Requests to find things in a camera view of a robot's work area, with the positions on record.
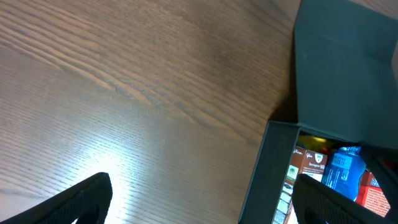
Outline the orange carton with barcode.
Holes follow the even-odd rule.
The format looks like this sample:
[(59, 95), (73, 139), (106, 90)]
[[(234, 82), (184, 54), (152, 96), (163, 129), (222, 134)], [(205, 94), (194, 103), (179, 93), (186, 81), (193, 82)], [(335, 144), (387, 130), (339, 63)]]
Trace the orange carton with barcode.
[(366, 171), (362, 176), (356, 203), (382, 217), (386, 216), (391, 207), (370, 171)]

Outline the blue Oreo cookie pack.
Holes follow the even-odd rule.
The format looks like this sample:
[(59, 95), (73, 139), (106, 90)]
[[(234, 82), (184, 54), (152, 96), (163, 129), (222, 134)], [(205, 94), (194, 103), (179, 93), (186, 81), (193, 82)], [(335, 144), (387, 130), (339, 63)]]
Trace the blue Oreo cookie pack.
[(340, 147), (329, 158), (322, 183), (355, 201), (366, 163), (360, 157), (361, 146)]

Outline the yellow snack bag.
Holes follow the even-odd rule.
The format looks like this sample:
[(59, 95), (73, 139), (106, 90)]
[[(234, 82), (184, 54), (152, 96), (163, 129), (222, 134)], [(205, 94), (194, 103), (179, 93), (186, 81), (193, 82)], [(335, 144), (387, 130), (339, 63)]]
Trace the yellow snack bag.
[(322, 154), (329, 154), (335, 143), (331, 140), (316, 136), (301, 135), (298, 137), (297, 145), (311, 151), (319, 152)]

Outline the dark green hinged box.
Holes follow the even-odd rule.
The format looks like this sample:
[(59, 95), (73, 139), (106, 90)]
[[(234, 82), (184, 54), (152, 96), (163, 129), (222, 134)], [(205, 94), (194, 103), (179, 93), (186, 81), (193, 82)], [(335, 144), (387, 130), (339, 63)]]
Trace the dark green hinged box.
[[(303, 0), (293, 41), (290, 96), (267, 123), (239, 222), (298, 223), (297, 176), (322, 183), (335, 151), (361, 146), (396, 223), (397, 21), (351, 1)], [(301, 135), (335, 145), (304, 149)]]

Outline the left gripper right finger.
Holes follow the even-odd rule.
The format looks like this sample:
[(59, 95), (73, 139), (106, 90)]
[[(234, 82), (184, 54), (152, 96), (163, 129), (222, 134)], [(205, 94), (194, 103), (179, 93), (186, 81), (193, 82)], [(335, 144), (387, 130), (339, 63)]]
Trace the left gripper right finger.
[(294, 183), (292, 203), (299, 224), (393, 224), (393, 209), (382, 217), (306, 174)]

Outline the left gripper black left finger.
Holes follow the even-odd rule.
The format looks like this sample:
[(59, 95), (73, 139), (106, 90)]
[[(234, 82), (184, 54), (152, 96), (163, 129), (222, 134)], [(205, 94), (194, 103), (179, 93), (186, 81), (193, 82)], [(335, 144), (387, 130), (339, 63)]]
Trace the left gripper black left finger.
[(109, 174), (99, 172), (1, 224), (104, 224), (112, 196)]

